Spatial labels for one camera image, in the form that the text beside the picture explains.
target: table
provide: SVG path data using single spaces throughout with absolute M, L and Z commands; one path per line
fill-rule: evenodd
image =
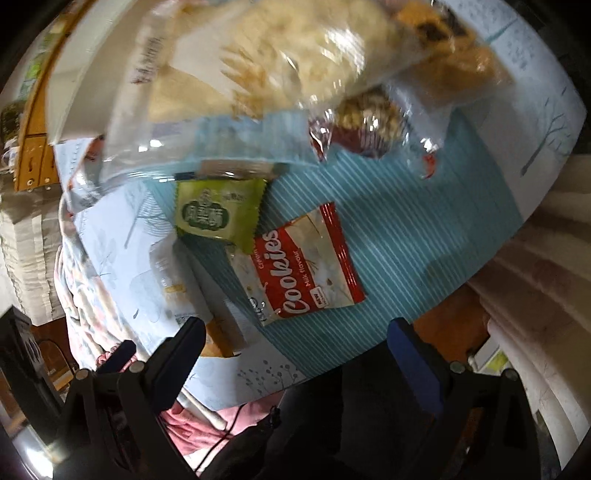
M 370 161 L 342 153 L 326 167 L 273 182 L 262 208 L 265 231 L 335 201 L 364 302 L 259 327 L 223 245 L 186 238 L 214 314 L 236 319 L 249 342 L 234 359 L 197 362 L 186 387 L 208 407 L 320 375 L 384 340 L 392 318 L 418 318 L 494 256 L 556 179 L 586 116 L 570 79 L 502 1 L 447 3 L 498 53 L 515 85 L 453 112 L 436 174 L 421 180 L 395 155 Z M 83 144 L 56 149 L 58 158 L 69 158 L 61 173 L 76 162 L 67 148 L 80 151 Z M 174 185 L 148 181 L 120 188 L 75 220 L 95 268 L 149 351 L 178 328 L 159 318 L 147 258 L 151 243 L 170 231 L 173 212 Z

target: white curtain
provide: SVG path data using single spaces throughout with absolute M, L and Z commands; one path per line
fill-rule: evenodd
M 591 422 L 591 155 L 569 159 L 540 207 L 469 284 L 564 467 Z

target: wooden frame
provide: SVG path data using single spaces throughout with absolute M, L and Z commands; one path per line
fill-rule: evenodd
M 83 0 L 78 8 L 62 14 L 66 26 L 44 60 L 41 73 L 31 89 L 18 133 L 20 149 L 15 159 L 14 171 L 16 192 L 59 183 L 53 147 L 47 144 L 45 126 L 47 82 L 66 39 L 94 2 L 95 0 Z

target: screw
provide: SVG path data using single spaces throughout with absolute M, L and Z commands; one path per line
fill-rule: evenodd
M 138 374 L 144 369 L 145 363 L 137 361 L 129 366 L 129 371 L 133 374 Z
M 506 368 L 503 370 L 503 375 L 505 375 L 509 380 L 519 380 L 519 374 L 513 370 L 512 368 Z
M 86 368 L 83 368 L 82 370 L 78 370 L 76 372 L 77 380 L 84 380 L 86 377 L 88 377 L 88 370 Z
M 462 374 L 466 371 L 466 367 L 460 362 L 453 361 L 449 364 L 449 370 L 454 372 L 455 374 Z

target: pink cloth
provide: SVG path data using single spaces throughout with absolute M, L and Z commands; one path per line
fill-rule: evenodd
M 96 359 L 96 366 L 99 367 L 104 364 L 111 356 L 111 353 L 117 349 L 113 347 L 110 352 L 105 352 Z M 136 359 L 135 355 L 123 367 L 125 370 Z M 221 449 L 234 435 L 246 430 L 248 427 L 255 425 L 259 420 L 267 416 L 271 407 L 276 406 L 283 392 L 273 393 L 268 397 L 253 401 L 244 405 L 236 424 L 232 429 L 231 434 L 220 444 Z M 228 423 L 228 428 L 232 426 L 236 413 L 239 407 L 225 408 L 217 413 Z M 188 455 L 202 448 L 211 448 L 219 439 L 221 439 L 226 432 L 224 430 L 215 429 L 208 421 L 198 419 L 190 411 L 184 408 L 179 402 L 174 402 L 171 409 L 163 411 L 160 414 L 160 419 L 166 427 L 166 431 L 173 441 L 181 455 Z

